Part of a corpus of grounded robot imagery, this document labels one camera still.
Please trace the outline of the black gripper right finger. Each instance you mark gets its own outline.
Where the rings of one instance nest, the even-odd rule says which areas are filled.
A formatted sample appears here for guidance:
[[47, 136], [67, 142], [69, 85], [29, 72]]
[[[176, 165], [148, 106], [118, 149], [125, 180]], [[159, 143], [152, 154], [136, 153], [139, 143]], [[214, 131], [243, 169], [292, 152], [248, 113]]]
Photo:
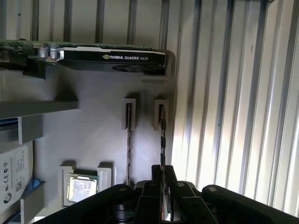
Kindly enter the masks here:
[[299, 219], [218, 185], [198, 191], [165, 167], [171, 217], [185, 224], [297, 224]]

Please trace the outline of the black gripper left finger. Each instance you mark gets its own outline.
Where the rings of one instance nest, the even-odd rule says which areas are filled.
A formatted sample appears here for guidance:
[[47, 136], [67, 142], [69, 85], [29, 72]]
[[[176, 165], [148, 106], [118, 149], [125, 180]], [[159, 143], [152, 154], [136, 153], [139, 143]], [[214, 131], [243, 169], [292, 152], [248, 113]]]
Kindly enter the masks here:
[[151, 167], [152, 179], [131, 188], [114, 185], [38, 221], [40, 224], [159, 224], [162, 221], [162, 171]]

